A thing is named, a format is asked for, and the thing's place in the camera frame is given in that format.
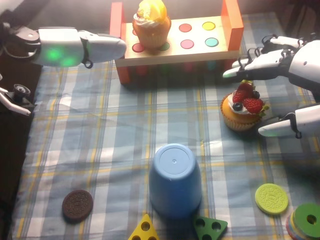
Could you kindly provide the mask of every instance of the plaid tablecloth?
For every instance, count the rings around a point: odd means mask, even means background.
[[[244,15],[242,50],[283,32],[274,13]],[[150,84],[123,87],[113,62],[43,68],[13,215],[13,239],[126,240],[148,213],[160,240],[193,240],[188,221],[159,218],[148,194],[148,171],[166,144],[188,146],[202,176],[200,214],[228,222],[223,239],[290,239],[286,217],[307,202],[320,203],[320,139],[264,138],[229,130],[222,98],[237,84],[215,83],[210,73],[188,80],[153,75]],[[314,102],[284,77],[255,81],[268,116]],[[255,203],[264,183],[282,186],[286,213],[270,217]],[[66,224],[62,202],[71,191],[92,194],[92,214]]]

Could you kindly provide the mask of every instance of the pounding bench toy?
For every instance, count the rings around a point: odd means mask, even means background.
[[[223,0],[221,16],[171,20],[166,43],[156,50],[145,49],[139,43],[132,22],[126,23],[124,5],[111,6],[110,34],[125,41],[127,50],[123,58],[115,60],[121,84],[131,82],[129,66],[139,66],[147,72],[147,65],[225,60],[225,65],[238,58],[244,25],[237,0]]]

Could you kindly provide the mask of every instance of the triangular toy block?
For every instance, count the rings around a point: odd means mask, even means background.
[[[218,240],[226,231],[228,223],[213,218],[196,216],[193,227],[199,240]]]
[[[159,240],[148,214],[143,216],[128,240]]]

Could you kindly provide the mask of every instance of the cupcake wrapper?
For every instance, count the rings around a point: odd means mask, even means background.
[[[169,30],[171,28],[171,19],[169,19],[169,28],[165,31],[156,32],[153,34],[148,34],[146,32],[139,31],[135,24],[133,24],[133,29],[136,32],[139,42],[147,49],[156,49],[160,48],[163,44],[166,43]]]
[[[220,110],[221,110],[221,113],[223,115],[223,120],[224,120],[224,123],[232,130],[234,131],[237,131],[237,132],[243,132],[243,131],[247,131],[249,129],[251,129],[254,125],[256,125],[257,123],[259,123],[261,121],[261,117],[252,122],[252,123],[240,123],[240,122],[236,122],[230,118],[228,118],[224,112],[222,111],[222,105],[224,103],[224,100],[229,96],[230,94],[226,95],[223,100],[221,101],[221,104],[220,104]]]

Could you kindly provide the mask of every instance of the cupcake with orange fruit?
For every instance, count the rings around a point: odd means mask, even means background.
[[[166,43],[171,20],[162,0],[143,0],[132,25],[140,43],[145,48],[156,49]]]
[[[269,109],[255,88],[252,81],[243,80],[237,90],[223,98],[220,110],[230,129],[238,132],[249,130]]]

